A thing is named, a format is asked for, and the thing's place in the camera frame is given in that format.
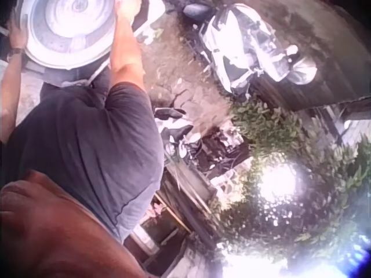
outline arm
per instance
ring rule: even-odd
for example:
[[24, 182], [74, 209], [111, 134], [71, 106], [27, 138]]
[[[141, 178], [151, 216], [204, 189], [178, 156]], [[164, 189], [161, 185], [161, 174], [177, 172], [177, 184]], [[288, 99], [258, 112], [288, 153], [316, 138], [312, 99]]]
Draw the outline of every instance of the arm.
[[[27, 45], [27, 27], [18, 28], [15, 14], [12, 13], [8, 24], [10, 45], [24, 49]], [[0, 141], [6, 143], [16, 127], [17, 110], [21, 86], [22, 54], [14, 54], [6, 68], [1, 82], [1, 121]]]
[[111, 52], [111, 86], [130, 82], [144, 90], [140, 46], [131, 22], [140, 10], [140, 0], [116, 0], [116, 27]]

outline man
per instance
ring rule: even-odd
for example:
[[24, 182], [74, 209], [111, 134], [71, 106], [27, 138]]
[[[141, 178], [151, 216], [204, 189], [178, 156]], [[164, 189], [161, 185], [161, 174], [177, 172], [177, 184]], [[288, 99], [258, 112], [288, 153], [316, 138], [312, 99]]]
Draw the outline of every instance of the man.
[[111, 89], [43, 94], [15, 128], [26, 29], [12, 17], [1, 84], [1, 255], [16, 276], [143, 277], [123, 240], [157, 189], [163, 146], [144, 92], [131, 22], [140, 0], [117, 0]]

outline wristwatch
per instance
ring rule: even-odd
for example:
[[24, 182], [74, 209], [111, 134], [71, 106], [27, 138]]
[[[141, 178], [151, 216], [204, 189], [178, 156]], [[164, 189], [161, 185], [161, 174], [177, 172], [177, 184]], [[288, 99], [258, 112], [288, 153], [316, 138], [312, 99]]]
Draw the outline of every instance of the wristwatch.
[[15, 54], [23, 54], [24, 53], [24, 49], [22, 48], [12, 48], [9, 53], [8, 53], [8, 56], [6, 57], [6, 60], [9, 62], [10, 59], [15, 55]]

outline gray t-shirt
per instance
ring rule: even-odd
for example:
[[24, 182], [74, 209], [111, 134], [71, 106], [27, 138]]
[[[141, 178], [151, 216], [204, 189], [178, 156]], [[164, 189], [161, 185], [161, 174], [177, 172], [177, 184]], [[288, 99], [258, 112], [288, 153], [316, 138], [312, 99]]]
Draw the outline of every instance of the gray t-shirt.
[[130, 83], [103, 103], [93, 89], [49, 92], [2, 150], [2, 185], [27, 170], [49, 176], [120, 241], [143, 216], [163, 172], [150, 100]]

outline washing machine lid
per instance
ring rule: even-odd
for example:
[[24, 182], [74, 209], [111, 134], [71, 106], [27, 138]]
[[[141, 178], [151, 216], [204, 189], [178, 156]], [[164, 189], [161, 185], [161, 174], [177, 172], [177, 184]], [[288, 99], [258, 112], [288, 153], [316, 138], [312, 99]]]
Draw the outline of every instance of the washing machine lid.
[[107, 54], [114, 38], [115, 0], [24, 0], [27, 55], [49, 68], [72, 69]]

